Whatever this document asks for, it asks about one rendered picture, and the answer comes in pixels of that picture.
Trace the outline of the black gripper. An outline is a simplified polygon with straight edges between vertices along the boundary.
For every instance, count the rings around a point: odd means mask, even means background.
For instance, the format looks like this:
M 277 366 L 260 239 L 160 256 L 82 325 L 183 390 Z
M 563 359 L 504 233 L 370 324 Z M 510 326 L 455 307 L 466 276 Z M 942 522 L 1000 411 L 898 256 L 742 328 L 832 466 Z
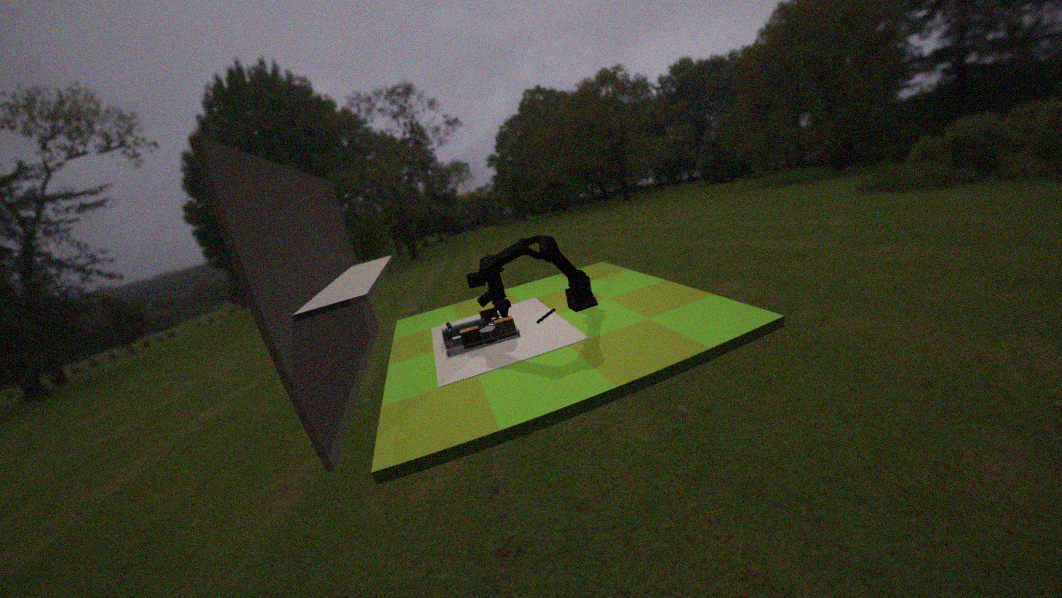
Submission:
M 494 286 L 489 286 L 489 291 L 491 291 L 493 297 L 495 298 L 495 301 L 493 300 L 492 302 L 495 310 L 499 311 L 502 318 L 508 317 L 508 310 L 509 307 L 511 307 L 511 303 L 508 298 L 506 298 L 504 286 L 502 281 Z

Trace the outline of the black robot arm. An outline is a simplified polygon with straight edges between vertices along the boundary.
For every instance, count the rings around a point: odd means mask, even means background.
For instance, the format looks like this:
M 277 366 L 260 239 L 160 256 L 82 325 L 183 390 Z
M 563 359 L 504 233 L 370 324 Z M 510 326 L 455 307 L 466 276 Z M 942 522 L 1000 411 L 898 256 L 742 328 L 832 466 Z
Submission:
M 539 252 L 529 247 L 529 245 L 539 243 Z M 577 270 L 573 264 L 571 264 L 568 259 L 560 252 L 554 237 L 548 235 L 535 235 L 530 238 L 521 238 L 518 242 L 513 245 L 506 247 L 501 252 L 495 255 L 487 255 L 480 259 L 479 272 L 466 274 L 468 286 L 470 288 L 485 286 L 494 286 L 500 284 L 501 276 L 499 272 L 502 272 L 504 268 L 503 264 L 520 257 L 521 255 L 529 255 L 535 259 L 544 259 L 547 262 L 553 262 L 556 267 L 568 277 L 569 287 L 573 289 L 571 292 L 573 300 L 577 304 L 590 300 L 590 277 L 582 270 Z M 491 291 L 487 291 L 482 296 L 477 298 L 478 303 L 485 307 L 486 304 L 492 300 L 495 301 Z

